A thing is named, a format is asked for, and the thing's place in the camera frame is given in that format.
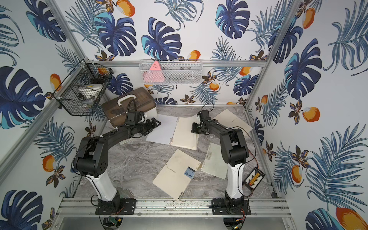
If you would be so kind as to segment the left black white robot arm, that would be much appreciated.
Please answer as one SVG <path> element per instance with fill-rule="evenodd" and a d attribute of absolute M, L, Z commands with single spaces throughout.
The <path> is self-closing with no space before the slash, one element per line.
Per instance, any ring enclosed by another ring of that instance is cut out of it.
<path fill-rule="evenodd" d="M 143 112 L 128 112 L 122 126 L 98 137 L 85 137 L 72 161 L 72 169 L 87 177 L 95 188 L 99 199 L 111 202 L 118 194 L 107 174 L 109 150 L 124 140 L 147 136 L 162 123 L 156 118 L 146 119 Z"/>

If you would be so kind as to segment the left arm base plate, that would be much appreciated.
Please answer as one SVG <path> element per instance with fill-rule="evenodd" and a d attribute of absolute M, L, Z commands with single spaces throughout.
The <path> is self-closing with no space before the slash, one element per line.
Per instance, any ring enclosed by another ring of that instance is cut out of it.
<path fill-rule="evenodd" d="M 134 198 L 118 198 L 113 201 L 97 200 L 96 215 L 133 215 L 137 200 Z"/>

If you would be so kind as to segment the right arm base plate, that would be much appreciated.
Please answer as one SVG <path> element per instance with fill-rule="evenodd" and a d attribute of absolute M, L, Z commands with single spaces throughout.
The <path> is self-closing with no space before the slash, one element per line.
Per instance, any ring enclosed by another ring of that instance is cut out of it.
<path fill-rule="evenodd" d="M 238 199 L 214 198 L 211 201 L 210 208 L 213 215 L 251 215 L 250 205 L 244 197 Z"/>

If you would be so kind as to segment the cream spiral notebook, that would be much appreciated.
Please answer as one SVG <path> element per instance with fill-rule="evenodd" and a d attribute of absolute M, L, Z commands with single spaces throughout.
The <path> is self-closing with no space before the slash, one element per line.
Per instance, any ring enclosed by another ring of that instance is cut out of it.
<path fill-rule="evenodd" d="M 199 123 L 199 117 L 173 117 L 157 115 L 161 124 L 146 138 L 146 141 L 171 145 L 190 150 L 197 149 L 198 134 L 192 133 L 192 124 Z"/>

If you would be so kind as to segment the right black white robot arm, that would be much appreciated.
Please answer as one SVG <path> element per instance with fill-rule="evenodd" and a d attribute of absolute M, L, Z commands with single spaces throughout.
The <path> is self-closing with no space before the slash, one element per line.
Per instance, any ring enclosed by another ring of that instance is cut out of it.
<path fill-rule="evenodd" d="M 208 110 L 197 113 L 198 123 L 193 123 L 191 132 L 199 135 L 215 135 L 220 140 L 221 156 L 228 166 L 228 184 L 225 199 L 233 206 L 235 202 L 243 202 L 245 195 L 241 191 L 242 175 L 249 149 L 243 131 L 240 128 L 226 127 L 219 121 L 211 119 Z"/>

